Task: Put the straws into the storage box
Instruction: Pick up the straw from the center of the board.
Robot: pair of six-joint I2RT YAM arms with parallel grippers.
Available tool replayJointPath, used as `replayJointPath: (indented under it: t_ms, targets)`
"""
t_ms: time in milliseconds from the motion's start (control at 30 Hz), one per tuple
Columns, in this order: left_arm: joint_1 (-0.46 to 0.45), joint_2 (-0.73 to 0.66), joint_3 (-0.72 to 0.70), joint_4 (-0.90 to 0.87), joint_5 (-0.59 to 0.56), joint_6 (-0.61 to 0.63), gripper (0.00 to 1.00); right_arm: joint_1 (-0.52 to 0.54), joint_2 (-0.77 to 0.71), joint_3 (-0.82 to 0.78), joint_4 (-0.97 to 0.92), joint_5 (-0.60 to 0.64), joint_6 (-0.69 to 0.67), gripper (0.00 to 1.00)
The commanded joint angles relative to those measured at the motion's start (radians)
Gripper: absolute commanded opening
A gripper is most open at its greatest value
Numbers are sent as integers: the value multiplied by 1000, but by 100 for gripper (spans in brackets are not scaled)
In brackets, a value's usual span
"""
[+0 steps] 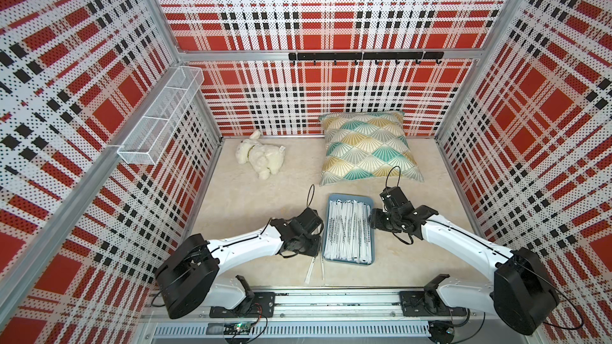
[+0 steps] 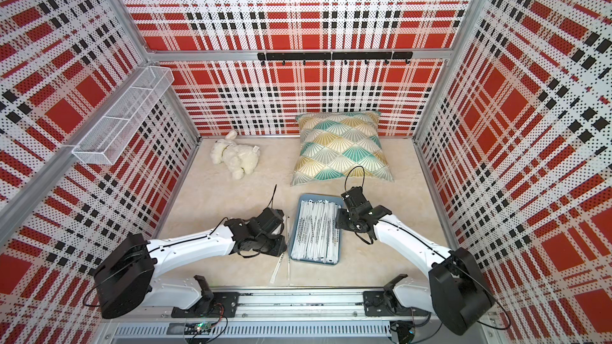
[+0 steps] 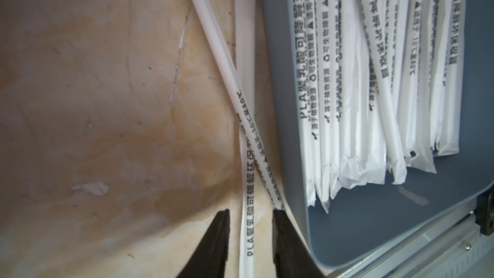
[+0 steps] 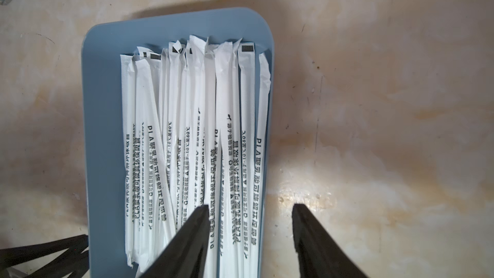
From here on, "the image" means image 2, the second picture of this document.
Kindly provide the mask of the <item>blue plastic storage tray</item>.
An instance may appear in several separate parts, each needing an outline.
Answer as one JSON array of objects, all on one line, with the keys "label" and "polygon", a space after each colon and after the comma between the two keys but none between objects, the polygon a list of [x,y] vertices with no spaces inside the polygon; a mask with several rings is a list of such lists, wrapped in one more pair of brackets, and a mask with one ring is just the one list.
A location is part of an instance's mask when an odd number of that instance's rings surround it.
[{"label": "blue plastic storage tray", "polygon": [[296,220],[298,219],[301,202],[309,202],[309,216],[308,216],[308,227],[307,227],[307,241],[304,248],[304,256],[297,262],[312,263],[312,264],[323,264],[327,266],[334,266],[339,263],[340,252],[341,252],[341,232],[336,228],[337,236],[337,248],[338,256],[336,264],[329,264],[326,261],[326,251],[328,243],[328,223],[326,218],[326,208],[328,202],[334,202],[338,211],[344,207],[344,202],[341,197],[332,197],[328,195],[320,194],[302,194],[299,198],[298,209],[296,219],[294,221],[293,235],[292,235],[292,248],[290,258],[292,261],[293,243],[296,234]]}]

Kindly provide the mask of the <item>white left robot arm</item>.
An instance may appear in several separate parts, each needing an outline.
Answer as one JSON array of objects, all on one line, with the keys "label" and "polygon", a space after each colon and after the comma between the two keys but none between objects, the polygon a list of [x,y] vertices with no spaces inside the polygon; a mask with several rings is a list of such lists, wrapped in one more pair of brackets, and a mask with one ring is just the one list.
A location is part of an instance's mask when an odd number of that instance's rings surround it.
[{"label": "white left robot arm", "polygon": [[168,280],[165,274],[212,257],[279,257],[287,250],[282,210],[267,207],[249,220],[225,218],[213,229],[145,240],[129,234],[94,272],[96,308],[117,319],[141,307],[169,307],[174,318],[204,317],[218,299],[204,276]]}]

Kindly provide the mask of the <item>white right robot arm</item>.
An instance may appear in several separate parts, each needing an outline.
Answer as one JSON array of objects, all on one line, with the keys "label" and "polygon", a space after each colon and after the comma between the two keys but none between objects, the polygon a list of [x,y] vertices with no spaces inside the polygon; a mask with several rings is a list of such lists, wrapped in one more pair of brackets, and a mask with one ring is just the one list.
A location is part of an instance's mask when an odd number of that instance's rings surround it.
[{"label": "white right robot arm", "polygon": [[452,250],[425,238],[406,226],[388,208],[372,206],[361,186],[341,194],[345,207],[336,227],[366,234],[400,253],[423,273],[428,284],[400,274],[383,287],[382,296],[368,310],[409,315],[413,309],[430,313],[450,332],[463,335],[496,303],[473,255],[464,248]]}]

